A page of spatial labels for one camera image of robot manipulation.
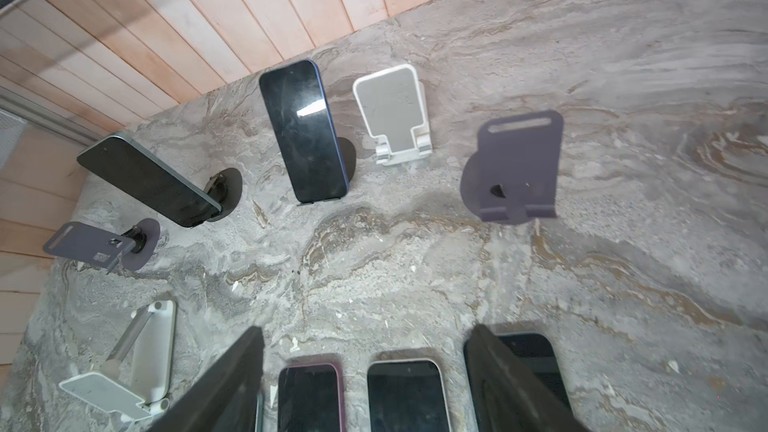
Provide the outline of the blue phone reflective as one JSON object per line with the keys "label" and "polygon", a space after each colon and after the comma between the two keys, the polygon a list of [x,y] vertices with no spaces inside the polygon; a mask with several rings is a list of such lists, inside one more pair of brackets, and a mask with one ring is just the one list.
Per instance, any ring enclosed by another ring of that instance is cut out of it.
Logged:
{"label": "blue phone reflective", "polygon": [[259,87],[297,200],[344,197],[349,177],[315,62],[305,59],[268,71]]}

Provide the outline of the purple phone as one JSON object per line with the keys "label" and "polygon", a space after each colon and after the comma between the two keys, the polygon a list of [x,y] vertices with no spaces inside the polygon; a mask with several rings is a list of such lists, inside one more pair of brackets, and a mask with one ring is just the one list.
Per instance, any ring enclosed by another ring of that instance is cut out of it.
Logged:
{"label": "purple phone", "polygon": [[277,430],[345,430],[342,373],[336,364],[291,365],[280,372]]}

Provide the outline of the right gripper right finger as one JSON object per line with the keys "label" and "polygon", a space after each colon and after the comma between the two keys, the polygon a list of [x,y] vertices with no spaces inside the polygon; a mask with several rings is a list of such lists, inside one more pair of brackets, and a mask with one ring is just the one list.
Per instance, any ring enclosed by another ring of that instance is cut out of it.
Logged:
{"label": "right gripper right finger", "polygon": [[585,431],[558,398],[485,325],[464,344],[464,360],[480,431]]}

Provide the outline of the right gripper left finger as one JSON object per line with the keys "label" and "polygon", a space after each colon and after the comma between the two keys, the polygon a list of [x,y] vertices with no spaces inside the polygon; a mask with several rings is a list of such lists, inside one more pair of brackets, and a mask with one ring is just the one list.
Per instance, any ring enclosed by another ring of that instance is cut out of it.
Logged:
{"label": "right gripper left finger", "polygon": [[249,327],[151,431],[254,431],[264,337]]}

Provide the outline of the black phone round stand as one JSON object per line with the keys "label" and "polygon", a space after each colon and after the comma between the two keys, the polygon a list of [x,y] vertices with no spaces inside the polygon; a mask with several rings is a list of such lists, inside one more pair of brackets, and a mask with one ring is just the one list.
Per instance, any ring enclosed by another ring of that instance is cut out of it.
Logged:
{"label": "black phone round stand", "polygon": [[572,410],[559,364],[549,339],[537,332],[499,335],[501,342],[552,392]]}

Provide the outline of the grey round stand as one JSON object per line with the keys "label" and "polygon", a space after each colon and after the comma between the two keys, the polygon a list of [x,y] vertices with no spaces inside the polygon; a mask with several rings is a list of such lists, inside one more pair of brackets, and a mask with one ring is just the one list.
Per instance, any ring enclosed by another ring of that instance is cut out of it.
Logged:
{"label": "grey round stand", "polygon": [[157,220],[146,218],[117,234],[79,221],[67,222],[44,244],[55,257],[112,271],[118,264],[136,272],[151,259],[161,236]]}

